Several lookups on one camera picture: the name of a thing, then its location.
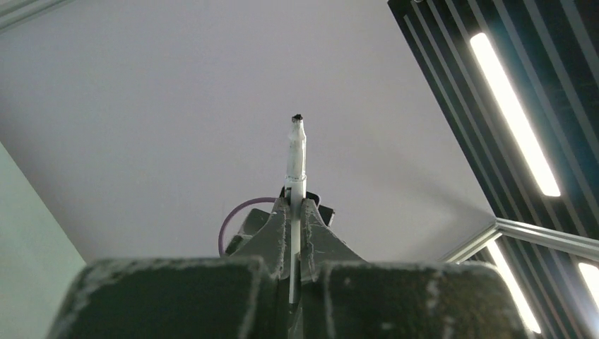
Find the ceiling light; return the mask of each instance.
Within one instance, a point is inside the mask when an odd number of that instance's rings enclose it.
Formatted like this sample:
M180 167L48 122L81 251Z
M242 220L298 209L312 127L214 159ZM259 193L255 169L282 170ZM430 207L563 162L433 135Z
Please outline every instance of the ceiling light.
M588 290L591 292L597 307L599 307L599 268L587 263L579 263L579 269L588 286Z
M520 290L514 275L511 274L511 270L509 269L509 266L507 266L507 262L505 261L502 252L499 250L497 243L495 243L495 241L491 241L487 244L487 248L489 249L489 252L491 252L491 257L495 262L495 266L497 266L499 274L502 275L507 284L507 287L511 293L511 297L514 299L516 307L518 307L526 327L528 327L532 332L541 333L537 319L535 319L533 312L530 310L530 307L528 306L528 303L526 302L526 299L524 298L522 290Z
M546 196L559 196L559 188L549 164L487 35L475 35L470 39L470 44L538 186Z

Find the slatted ceiling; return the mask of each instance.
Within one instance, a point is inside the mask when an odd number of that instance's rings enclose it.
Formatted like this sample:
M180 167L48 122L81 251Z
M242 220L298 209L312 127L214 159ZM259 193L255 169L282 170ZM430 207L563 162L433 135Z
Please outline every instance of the slatted ceiling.
M597 1L391 0L389 6L495 214L599 239ZM469 41L481 31L528 113L558 198L540 192L478 69ZM541 326L539 338L599 336L599 311L578 272L580 258L507 237L497 242ZM491 258L484 250L473 260Z

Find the wall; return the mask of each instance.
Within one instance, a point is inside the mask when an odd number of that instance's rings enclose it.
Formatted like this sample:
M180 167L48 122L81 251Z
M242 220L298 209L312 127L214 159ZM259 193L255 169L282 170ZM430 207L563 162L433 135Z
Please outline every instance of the wall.
M228 212L280 191L294 114L366 259L494 219L385 1L75 0L0 51L0 142L85 260L215 256Z
M0 338L43 338L84 262L0 145Z

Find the metal frame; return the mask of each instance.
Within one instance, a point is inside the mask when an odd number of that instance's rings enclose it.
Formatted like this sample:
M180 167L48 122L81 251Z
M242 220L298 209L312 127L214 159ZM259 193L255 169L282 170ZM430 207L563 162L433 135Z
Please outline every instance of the metal frame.
M599 261L599 240L501 218L440 261L461 263L502 235Z

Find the white marker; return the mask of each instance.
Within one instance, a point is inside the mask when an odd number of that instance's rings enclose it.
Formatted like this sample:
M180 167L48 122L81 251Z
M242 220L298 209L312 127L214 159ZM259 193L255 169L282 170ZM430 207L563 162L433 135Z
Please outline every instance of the white marker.
M306 133L301 115L291 118L292 129L289 134L289 158L287 159L287 176L285 177L285 197L289 198L291 207L291 268L289 282L289 303L296 304L300 300L300 287L297 286L300 275L300 210L306 198Z

